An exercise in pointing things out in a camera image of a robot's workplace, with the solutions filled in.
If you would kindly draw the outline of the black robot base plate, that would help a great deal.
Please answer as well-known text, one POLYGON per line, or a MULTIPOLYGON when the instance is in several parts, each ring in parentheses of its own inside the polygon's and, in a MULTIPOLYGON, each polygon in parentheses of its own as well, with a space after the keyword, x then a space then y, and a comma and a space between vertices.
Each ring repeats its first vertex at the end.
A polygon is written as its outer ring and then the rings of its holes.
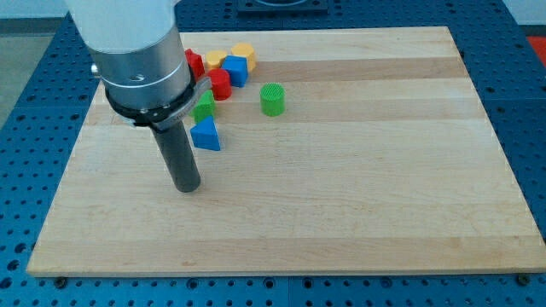
POLYGON ((257 13, 324 13, 328 0, 236 0, 237 12, 257 13))

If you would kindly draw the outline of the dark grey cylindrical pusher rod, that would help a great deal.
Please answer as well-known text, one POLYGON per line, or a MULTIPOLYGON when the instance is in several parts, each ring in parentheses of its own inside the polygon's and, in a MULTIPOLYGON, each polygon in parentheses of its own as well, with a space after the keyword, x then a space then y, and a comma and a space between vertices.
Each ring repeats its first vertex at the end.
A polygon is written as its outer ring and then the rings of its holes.
POLYGON ((195 191, 200 186, 200 173, 183 122, 165 130, 153 128, 152 132, 176 189, 195 191))

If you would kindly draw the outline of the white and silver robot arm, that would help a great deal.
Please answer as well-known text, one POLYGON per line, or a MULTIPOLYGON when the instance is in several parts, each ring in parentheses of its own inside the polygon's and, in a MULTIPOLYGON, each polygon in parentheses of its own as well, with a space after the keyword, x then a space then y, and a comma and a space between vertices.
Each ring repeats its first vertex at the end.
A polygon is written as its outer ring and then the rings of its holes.
POLYGON ((193 192, 200 173, 183 118, 212 87, 194 75, 173 0, 67 0, 110 107, 148 127, 178 191, 193 192))

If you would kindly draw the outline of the black flange clamp ring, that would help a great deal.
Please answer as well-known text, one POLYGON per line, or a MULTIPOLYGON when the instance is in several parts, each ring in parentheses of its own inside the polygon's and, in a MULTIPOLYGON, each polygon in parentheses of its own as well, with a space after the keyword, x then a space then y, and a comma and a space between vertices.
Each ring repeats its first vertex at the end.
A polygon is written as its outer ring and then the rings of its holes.
POLYGON ((113 84, 104 79, 105 95, 110 107, 129 125, 167 130, 193 112, 200 98, 212 89, 208 77, 196 80, 190 67, 185 67, 189 81, 179 86, 177 70, 151 84, 135 86, 113 84))

